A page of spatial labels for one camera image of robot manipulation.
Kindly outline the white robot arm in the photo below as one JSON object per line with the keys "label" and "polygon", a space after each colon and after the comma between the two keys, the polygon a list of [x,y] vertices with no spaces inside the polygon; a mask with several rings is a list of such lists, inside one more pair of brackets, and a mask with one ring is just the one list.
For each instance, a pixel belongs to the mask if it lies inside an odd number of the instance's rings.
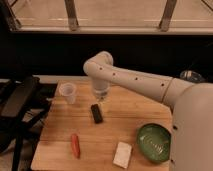
{"label": "white robot arm", "polygon": [[213,171],[213,83],[118,68],[106,51],[88,59],[83,70],[97,98],[113,83],[172,110],[169,171]]}

